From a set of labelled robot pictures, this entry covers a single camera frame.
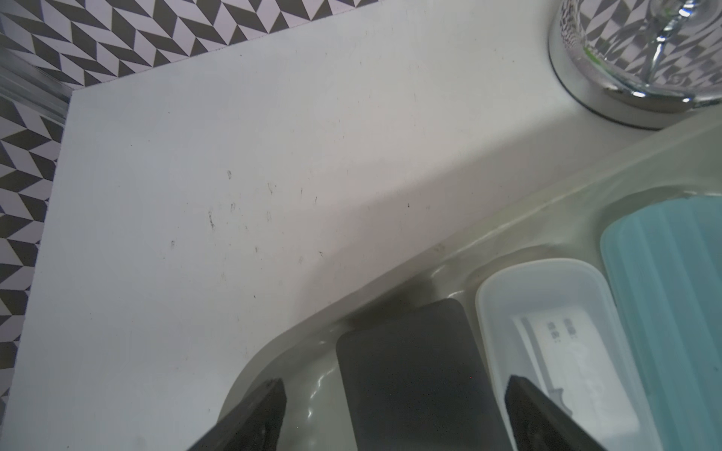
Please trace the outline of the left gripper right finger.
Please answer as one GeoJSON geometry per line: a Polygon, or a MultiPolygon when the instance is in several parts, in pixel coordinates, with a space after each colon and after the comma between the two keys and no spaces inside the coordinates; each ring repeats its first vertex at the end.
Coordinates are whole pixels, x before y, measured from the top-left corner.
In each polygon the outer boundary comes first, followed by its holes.
{"type": "Polygon", "coordinates": [[[510,377],[504,401],[518,450],[605,451],[525,377],[510,377]]]}

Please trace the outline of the light blue ribbed pencil case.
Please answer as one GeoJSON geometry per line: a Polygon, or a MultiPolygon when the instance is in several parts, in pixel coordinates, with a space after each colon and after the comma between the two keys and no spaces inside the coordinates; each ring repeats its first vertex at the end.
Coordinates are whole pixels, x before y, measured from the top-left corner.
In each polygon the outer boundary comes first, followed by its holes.
{"type": "Polygon", "coordinates": [[[663,447],[720,449],[720,197],[637,210],[600,250],[663,447]]]}

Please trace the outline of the translucent white pencil case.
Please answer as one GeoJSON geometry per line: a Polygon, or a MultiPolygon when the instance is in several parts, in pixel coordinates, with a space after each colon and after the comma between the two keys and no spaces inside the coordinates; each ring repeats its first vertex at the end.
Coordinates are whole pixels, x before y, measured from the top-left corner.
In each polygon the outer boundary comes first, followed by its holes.
{"type": "Polygon", "coordinates": [[[578,259],[541,259],[488,277],[476,294],[494,396],[510,420],[510,377],[529,379],[607,450],[660,450],[607,280],[578,259]]]}

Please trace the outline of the chrome cup tree stand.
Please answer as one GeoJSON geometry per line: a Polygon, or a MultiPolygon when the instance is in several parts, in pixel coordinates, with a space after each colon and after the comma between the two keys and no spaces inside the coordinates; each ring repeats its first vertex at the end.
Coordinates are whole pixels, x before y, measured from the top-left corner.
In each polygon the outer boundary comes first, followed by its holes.
{"type": "Polygon", "coordinates": [[[560,84],[584,107],[661,130],[721,103],[721,4],[563,1],[548,54],[560,84]]]}

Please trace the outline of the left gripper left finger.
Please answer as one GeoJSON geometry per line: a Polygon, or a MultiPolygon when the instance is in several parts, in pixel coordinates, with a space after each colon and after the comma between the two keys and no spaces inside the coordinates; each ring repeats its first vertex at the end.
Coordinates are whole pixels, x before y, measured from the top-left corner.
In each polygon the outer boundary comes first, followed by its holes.
{"type": "Polygon", "coordinates": [[[189,450],[276,450],[286,407],[282,379],[264,381],[189,450]]]}

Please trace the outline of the dark green pencil case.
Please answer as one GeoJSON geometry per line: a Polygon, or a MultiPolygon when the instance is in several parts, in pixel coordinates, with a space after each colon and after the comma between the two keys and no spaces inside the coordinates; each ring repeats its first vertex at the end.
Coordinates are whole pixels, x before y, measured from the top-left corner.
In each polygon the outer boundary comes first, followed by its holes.
{"type": "Polygon", "coordinates": [[[462,304],[344,334],[336,354],[360,450],[510,450],[462,304]]]}

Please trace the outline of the grey storage box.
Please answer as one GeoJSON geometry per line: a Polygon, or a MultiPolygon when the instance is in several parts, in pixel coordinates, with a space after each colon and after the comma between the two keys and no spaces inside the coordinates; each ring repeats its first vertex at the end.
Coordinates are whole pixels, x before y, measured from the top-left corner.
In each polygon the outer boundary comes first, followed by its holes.
{"type": "Polygon", "coordinates": [[[222,406],[284,381],[282,450],[352,450],[334,347],[355,325],[450,296],[465,308],[481,280],[511,263],[577,257],[599,266],[593,236],[616,212],[675,195],[721,191],[721,111],[690,118],[512,204],[376,278],[272,340],[242,370],[222,406]]]}

